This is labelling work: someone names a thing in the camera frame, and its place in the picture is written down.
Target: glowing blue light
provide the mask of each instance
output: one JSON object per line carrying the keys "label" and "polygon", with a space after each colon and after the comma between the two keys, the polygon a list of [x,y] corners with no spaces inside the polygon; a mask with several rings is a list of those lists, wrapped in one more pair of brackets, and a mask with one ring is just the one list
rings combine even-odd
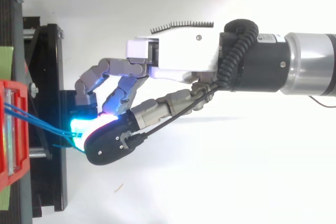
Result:
{"label": "glowing blue light", "polygon": [[77,148],[84,151],[84,142],[96,129],[118,119],[115,115],[101,114],[95,119],[72,119],[70,126],[72,132],[82,133],[82,137],[74,137],[73,141]]}

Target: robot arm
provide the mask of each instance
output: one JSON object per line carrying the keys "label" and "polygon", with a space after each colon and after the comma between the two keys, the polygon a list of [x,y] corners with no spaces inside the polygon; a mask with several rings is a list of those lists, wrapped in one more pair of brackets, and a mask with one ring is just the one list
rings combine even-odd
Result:
{"label": "robot arm", "polygon": [[[86,139],[90,162],[104,165],[128,155],[167,122],[200,110],[217,90],[335,96],[334,35],[259,34],[249,20],[234,20],[220,34],[212,27],[212,23],[184,22],[153,29],[151,37],[128,42],[127,60],[101,60],[81,76],[76,82],[77,105],[96,102],[92,91],[107,74],[123,76],[103,105],[105,113],[119,119]],[[193,83],[192,90],[131,108],[137,88],[148,77]],[[167,116],[172,118],[153,130],[132,135]]]}

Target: red crate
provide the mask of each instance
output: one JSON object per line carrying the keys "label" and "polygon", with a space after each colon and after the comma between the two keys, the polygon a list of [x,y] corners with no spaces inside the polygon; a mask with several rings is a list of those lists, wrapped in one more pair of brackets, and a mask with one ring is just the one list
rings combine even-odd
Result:
{"label": "red crate", "polygon": [[15,157],[13,157],[13,159],[15,160],[16,167],[12,175],[9,175],[8,172],[5,139],[5,89],[14,91],[12,105],[26,112],[28,111],[27,86],[20,82],[0,80],[0,191],[20,179],[30,169],[28,123],[15,118]]}

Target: red container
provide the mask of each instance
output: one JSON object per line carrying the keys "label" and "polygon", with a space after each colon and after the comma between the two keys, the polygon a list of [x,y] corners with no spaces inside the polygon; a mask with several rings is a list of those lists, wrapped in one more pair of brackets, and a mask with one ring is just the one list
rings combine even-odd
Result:
{"label": "red container", "polygon": [[27,86],[0,80],[0,191],[30,168],[28,123],[5,114],[5,102],[27,112]]}

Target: white wall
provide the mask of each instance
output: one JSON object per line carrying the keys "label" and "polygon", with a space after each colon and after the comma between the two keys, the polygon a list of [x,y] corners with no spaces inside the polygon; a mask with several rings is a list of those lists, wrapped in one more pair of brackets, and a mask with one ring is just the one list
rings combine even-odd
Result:
{"label": "white wall", "polygon": [[[65,31],[65,88],[125,42],[174,20],[249,18],[263,33],[332,33],[334,0],[25,0]],[[114,89],[99,88],[100,101]],[[185,87],[148,81],[135,103]],[[330,104],[334,98],[321,99]],[[335,223],[334,111],[281,93],[219,93],[130,156],[93,166],[68,157],[69,206],[37,223]]]}

